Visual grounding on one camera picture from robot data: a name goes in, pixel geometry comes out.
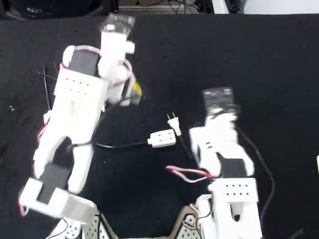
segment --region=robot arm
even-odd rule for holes
[[[191,147],[199,168],[219,178],[208,186],[211,195],[197,199],[205,239],[262,237],[254,164],[238,144],[234,121],[238,106],[230,88],[203,92],[207,117],[204,127],[190,129]]]
[[[97,213],[93,202],[74,194],[85,185],[94,152],[90,142],[105,102],[114,104],[134,94],[141,95],[132,67],[125,59],[126,53],[134,52],[134,44],[127,40],[133,24],[132,17],[111,14],[102,25],[101,50],[69,46],[64,51],[52,112],[33,157],[35,178],[29,178],[24,187],[19,197],[21,205],[84,224]],[[80,145],[72,149],[72,170],[52,162],[66,137]]]

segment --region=black wire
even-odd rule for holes
[[[180,4],[177,9],[179,9],[181,5],[184,6],[184,14],[186,14],[186,9],[185,9],[185,8],[187,8],[191,13],[193,13],[193,11],[192,11],[192,10],[190,9],[190,7],[189,7],[189,6],[192,6],[192,5],[191,5],[191,4],[187,4],[187,3],[186,3],[186,0],[183,0],[183,1],[173,0],[173,1],[178,2],[178,3]]]
[[[105,144],[100,144],[100,143],[95,143],[96,146],[100,148],[127,148],[127,147],[133,147],[133,146],[138,146],[138,145],[144,145],[147,144],[147,141],[142,141],[142,142],[136,142],[136,143],[129,143],[129,144],[123,144],[123,145],[105,145]]]
[[[55,70],[56,70],[56,73],[59,74],[59,69],[58,69],[58,67],[56,66],[55,62],[53,62],[53,66],[54,66],[54,68],[55,68]]]
[[[47,81],[46,81],[46,66],[45,65],[43,65],[43,81],[44,81],[46,104],[48,106],[48,111],[50,111],[51,110],[51,101],[50,101],[50,95],[49,95],[48,85],[47,85]]]
[[[46,76],[46,77],[48,77],[48,78],[50,78],[50,79],[53,79],[53,80],[58,80],[57,78],[55,78],[55,77],[53,77],[53,76],[49,76],[49,75],[47,75],[47,74],[43,74],[43,73],[41,73],[41,72],[37,72],[37,74],[38,75],[41,75],[41,76]]]
[[[110,107],[106,108],[105,112],[100,116],[99,118],[99,121],[97,122],[96,124],[96,127],[93,131],[93,134],[92,134],[92,137],[91,137],[91,140],[89,142],[86,142],[86,143],[74,143],[74,144],[70,144],[68,147],[67,147],[67,151],[68,152],[71,152],[71,150],[74,148],[74,147],[79,147],[79,146],[84,146],[84,145],[88,145],[88,144],[92,144],[93,143],[93,140],[94,140],[94,136],[96,134],[96,131],[100,125],[100,123],[109,115],[110,111],[112,111],[114,108],[116,108],[117,106],[119,106],[123,101],[127,101],[127,100],[132,100],[132,99],[135,99],[135,98],[140,98],[140,96],[131,96],[131,97],[125,97],[125,98],[122,98],[121,100],[119,100],[118,102],[116,102],[115,104],[111,105]]]
[[[167,0],[168,5],[170,6],[170,8],[177,14],[177,11],[174,9],[174,7],[170,4],[171,0]]]
[[[160,0],[160,1],[157,1],[157,2],[154,2],[154,3],[151,3],[151,4],[147,4],[147,5],[142,5],[142,4],[140,3],[140,1],[138,1],[138,4],[139,4],[139,6],[141,6],[141,7],[148,7],[148,6],[155,6],[155,5],[161,4],[161,3],[164,2],[164,1],[166,1],[166,0]]]
[[[206,216],[199,217],[199,218],[197,218],[197,219],[195,220],[196,230],[198,231],[198,234],[199,234],[200,239],[203,239],[203,238],[202,238],[201,232],[199,231],[199,228],[198,228],[198,220],[209,217],[209,216],[213,213],[213,209],[214,209],[214,207],[213,207],[213,196],[211,196],[211,204],[210,204],[210,211],[209,211],[209,213],[208,213]]]
[[[261,230],[263,230],[263,225],[264,225],[264,217],[265,217],[265,213],[266,213],[266,210],[274,196],[274,193],[275,193],[275,180],[273,178],[273,175],[271,173],[271,171],[269,170],[269,168],[267,167],[267,164],[265,163],[263,157],[261,156],[261,153],[259,152],[257,146],[253,143],[253,141],[238,127],[236,126],[236,129],[237,131],[243,136],[243,138],[254,148],[254,150],[256,151],[256,154],[260,160],[260,162],[262,163],[265,171],[267,172],[270,180],[271,180],[271,192],[268,196],[268,199],[266,200],[262,210],[261,210],[261,213],[260,213],[260,226],[261,226]]]
[[[216,118],[217,116],[219,115],[222,115],[222,114],[225,114],[225,113],[232,113],[232,112],[235,112],[235,114],[239,114],[240,113],[240,110],[241,110],[241,107],[238,106],[238,105],[231,105],[231,106],[227,106],[225,108],[223,108],[221,111],[215,113],[211,120]]]
[[[100,239],[100,225],[101,225],[101,212],[99,211],[99,221],[98,221],[98,225],[97,225],[97,239]]]
[[[178,138],[179,138],[181,144],[183,145],[183,147],[184,147],[184,149],[185,149],[185,151],[186,151],[188,157],[189,157],[190,159],[193,159],[192,156],[191,156],[191,153],[189,152],[189,150],[188,150],[188,148],[187,148],[187,146],[186,146],[186,144],[185,144],[185,142],[184,142],[184,140],[183,140],[183,138],[182,138],[182,136],[180,135]]]
[[[64,218],[62,218],[62,220],[66,223],[66,228],[62,232],[60,232],[59,234],[49,236],[46,239],[51,239],[51,238],[57,237],[57,236],[61,235],[62,233],[64,233],[68,229],[68,227],[69,227],[68,222]]]

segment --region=white plastic bracket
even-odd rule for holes
[[[100,222],[99,226],[99,216],[94,216],[92,221],[85,225],[67,218],[65,218],[65,221],[61,219],[48,237],[57,235],[54,237],[55,239],[76,239],[78,236],[80,236],[81,239],[110,239],[104,224]]]
[[[41,212],[54,218],[72,218],[81,223],[89,223],[97,213],[96,205],[87,199],[75,196],[66,190],[56,188],[48,204],[37,200],[43,183],[29,178],[21,195],[19,203],[22,206]]]
[[[214,223],[218,239],[262,237],[256,180],[220,178],[208,186],[213,195]]]

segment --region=red wire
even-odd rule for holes
[[[177,169],[172,169],[172,168],[169,168],[169,167],[166,167],[166,169],[167,169],[170,173],[174,173],[174,170],[176,170],[176,171],[179,171],[179,172],[196,173],[196,174],[203,175],[203,176],[206,176],[206,177],[209,177],[209,178],[217,178],[217,176],[215,176],[215,175],[212,175],[212,174],[210,174],[210,173],[206,173],[206,172],[203,172],[203,171],[195,170],[195,169],[181,169],[181,170],[177,170]]]
[[[36,141],[39,143],[40,141],[40,138],[41,138],[41,135],[43,134],[43,132],[45,131],[45,128],[47,127],[49,121],[44,125],[42,126],[42,128],[36,133]]]

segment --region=black table surface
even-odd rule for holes
[[[31,174],[35,134],[46,112],[42,64],[56,76],[70,44],[99,46],[102,18],[0,22],[0,232],[2,239],[44,238],[54,219],[30,212],[20,218],[17,195]],[[188,129],[203,125],[201,91],[231,86],[242,106],[238,125],[258,146],[276,181],[264,221],[266,239],[318,238],[319,15],[139,16],[132,59],[144,99],[116,108],[101,125],[100,143],[145,140],[167,129],[166,114]],[[53,93],[54,81],[49,84]],[[259,208],[270,180],[254,150]],[[96,149],[81,196],[98,203],[120,238],[166,236],[179,210],[206,193],[168,164],[195,167],[180,143],[152,149]]]

